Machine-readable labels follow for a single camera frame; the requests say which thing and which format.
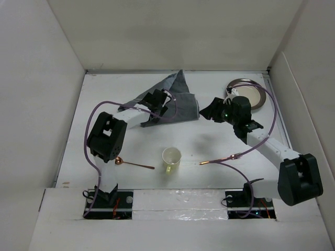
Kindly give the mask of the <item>grey cloth placemat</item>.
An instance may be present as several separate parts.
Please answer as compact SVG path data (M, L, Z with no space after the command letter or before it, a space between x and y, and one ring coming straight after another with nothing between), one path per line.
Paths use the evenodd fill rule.
M141 101L147 93L153 94L156 90L168 90L176 99L166 104L167 111L162 117L169 118L169 120L153 119L149 122L142 123L142 127L151 127L161 124L188 122L199 119L199 105L194 94L190 93L186 83L183 70L174 73L158 82L136 98L125 103L127 106L134 106Z

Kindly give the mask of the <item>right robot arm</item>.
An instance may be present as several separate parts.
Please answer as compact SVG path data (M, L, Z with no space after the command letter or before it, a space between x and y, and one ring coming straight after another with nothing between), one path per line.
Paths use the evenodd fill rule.
M323 194L318 163L312 154L300 154L270 137L263 126L252 120L251 105L243 96L214 98L200 115L217 123L232 125L237 138L260 152L278 170L278 178L244 184L242 200L254 206L261 198L280 199L294 206Z

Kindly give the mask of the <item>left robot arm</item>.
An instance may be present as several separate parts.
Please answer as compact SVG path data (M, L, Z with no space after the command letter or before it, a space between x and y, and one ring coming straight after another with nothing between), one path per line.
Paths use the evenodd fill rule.
M175 113L172 117L163 116L171 101L177 105L176 98L172 93L166 89L156 89L153 93L145 94L134 105L102 101L93 109L84 136L85 158L98 173L93 200L98 198L99 202L108 208L116 203L118 184L115 159L121 152L126 131L143 123L172 120L177 114L177 107L175 107ZM120 106L124 110L114 115L101 112L89 131L94 113L104 104Z

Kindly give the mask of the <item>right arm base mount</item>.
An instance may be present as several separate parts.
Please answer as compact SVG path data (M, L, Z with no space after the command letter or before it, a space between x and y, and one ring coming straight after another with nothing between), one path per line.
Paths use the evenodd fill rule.
M272 199L251 198L248 183L242 189L228 189L221 205L227 209L228 219L274 219L276 214Z

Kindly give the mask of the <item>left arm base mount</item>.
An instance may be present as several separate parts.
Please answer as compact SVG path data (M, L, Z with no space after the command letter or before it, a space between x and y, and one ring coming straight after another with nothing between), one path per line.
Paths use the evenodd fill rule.
M83 218L88 220L131 220L133 205L133 190L120 190L116 186L110 193L98 191L93 202L94 189L84 190L86 199Z

